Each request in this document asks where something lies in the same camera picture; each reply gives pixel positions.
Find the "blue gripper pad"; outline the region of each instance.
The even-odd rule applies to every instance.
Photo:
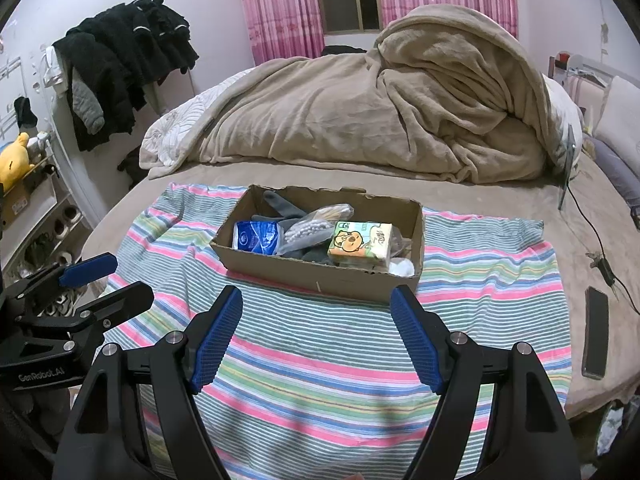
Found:
[[[417,300],[415,303],[422,309]],[[439,394],[444,386],[444,378],[440,373],[438,351],[399,287],[396,287],[391,293],[390,307],[391,317],[396,324],[411,362],[414,364],[420,382],[429,386],[432,392]]]
[[[113,274],[118,268],[118,261],[111,253],[100,254],[79,264],[68,266],[58,284],[66,288],[76,288]]]
[[[225,303],[220,308],[218,315],[202,338],[202,342],[196,351],[193,374],[190,379],[191,390],[194,393],[199,393],[203,386],[210,384],[216,377],[218,367],[225,356],[226,348],[229,346],[242,317],[242,294],[237,288],[230,288],[232,288],[231,293],[226,298]],[[223,290],[220,297],[223,297],[224,294],[225,291]]]

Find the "stuffed animal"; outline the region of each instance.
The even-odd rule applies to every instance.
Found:
[[[28,142],[29,134],[23,132],[0,153],[0,183],[5,193],[33,169],[33,164],[29,164]]]

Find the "striped towel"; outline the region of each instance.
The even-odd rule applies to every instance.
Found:
[[[244,314],[216,379],[196,396],[233,479],[402,478],[438,397],[420,384],[388,307],[322,296],[228,272],[209,242],[240,187],[171,184],[133,223],[107,292],[136,280],[148,312],[106,333],[123,348],[155,343],[207,310],[225,285]],[[542,222],[424,209],[417,297],[477,343],[530,342],[564,404],[571,378],[569,314]],[[459,475],[475,469],[493,387],[483,385]],[[142,389],[156,467],[170,474],[158,416]]]

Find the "cardboard box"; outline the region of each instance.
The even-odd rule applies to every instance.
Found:
[[[353,221],[395,225],[403,237],[412,240],[415,275],[402,278],[386,272],[326,266],[232,249],[236,222],[250,220],[254,214],[277,216],[262,198],[262,194],[268,189],[271,188],[249,186],[211,242],[211,247],[228,270],[322,294],[376,303],[388,304],[391,291],[398,285],[408,285],[415,291],[422,273],[424,256],[424,218],[419,203],[404,198],[374,196],[363,189],[342,188],[336,191],[296,186],[272,189],[307,212],[326,205],[348,203],[355,209]]]
[[[18,181],[2,199],[2,229],[6,229],[29,205],[31,193],[23,180]]]

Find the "charger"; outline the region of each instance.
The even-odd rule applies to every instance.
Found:
[[[609,261],[602,254],[592,254],[587,253],[587,256],[590,257],[593,261],[591,262],[591,269],[595,269],[596,267],[602,274],[602,277],[609,286],[613,286],[616,283],[616,275],[613,273],[611,266],[609,265]]]

